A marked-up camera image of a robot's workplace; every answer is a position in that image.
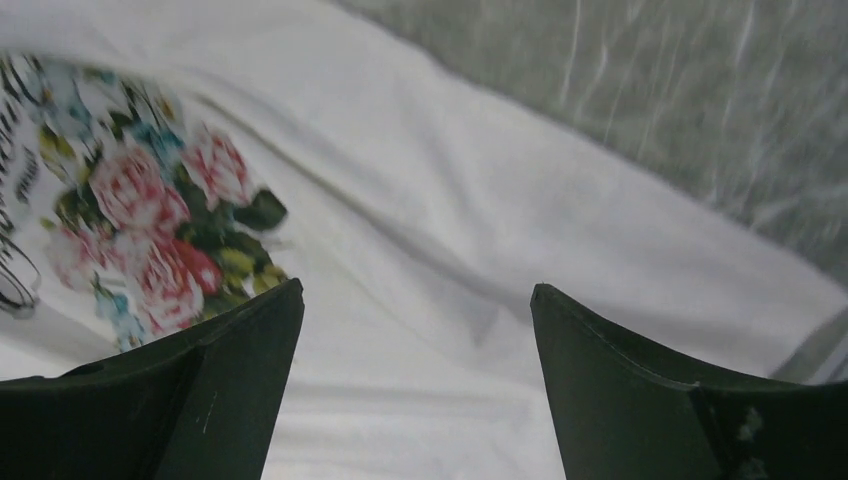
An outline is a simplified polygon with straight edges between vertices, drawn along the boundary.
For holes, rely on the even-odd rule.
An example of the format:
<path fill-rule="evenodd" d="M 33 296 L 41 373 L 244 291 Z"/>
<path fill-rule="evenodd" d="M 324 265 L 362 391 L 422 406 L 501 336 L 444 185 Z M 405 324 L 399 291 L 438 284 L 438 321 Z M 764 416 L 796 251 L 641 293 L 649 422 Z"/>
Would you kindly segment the white floral print t-shirt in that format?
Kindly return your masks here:
<path fill-rule="evenodd" d="M 1 228 L 56 376 L 285 278 L 304 326 L 267 479 L 562 479 L 549 283 L 774 374 L 846 292 L 657 178 L 322 1 L 5 1 Z"/>

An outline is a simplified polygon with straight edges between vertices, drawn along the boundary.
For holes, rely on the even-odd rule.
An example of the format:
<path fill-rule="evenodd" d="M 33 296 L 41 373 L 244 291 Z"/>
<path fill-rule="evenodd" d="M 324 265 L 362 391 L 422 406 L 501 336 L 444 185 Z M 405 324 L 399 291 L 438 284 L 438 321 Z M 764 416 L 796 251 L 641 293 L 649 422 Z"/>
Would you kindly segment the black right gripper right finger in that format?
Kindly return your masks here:
<path fill-rule="evenodd" d="M 847 385 L 722 368 L 534 288 L 534 333 L 569 479 L 843 479 Z"/>

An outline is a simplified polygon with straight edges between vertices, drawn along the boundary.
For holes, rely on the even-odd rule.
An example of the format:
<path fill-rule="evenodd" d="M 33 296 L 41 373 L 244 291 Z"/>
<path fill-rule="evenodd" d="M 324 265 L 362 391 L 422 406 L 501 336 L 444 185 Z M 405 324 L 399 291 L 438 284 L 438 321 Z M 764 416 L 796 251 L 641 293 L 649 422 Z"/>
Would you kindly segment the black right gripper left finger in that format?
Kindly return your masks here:
<path fill-rule="evenodd" d="M 304 316 L 292 279 L 56 378 L 1 385 L 5 479 L 258 479 Z"/>

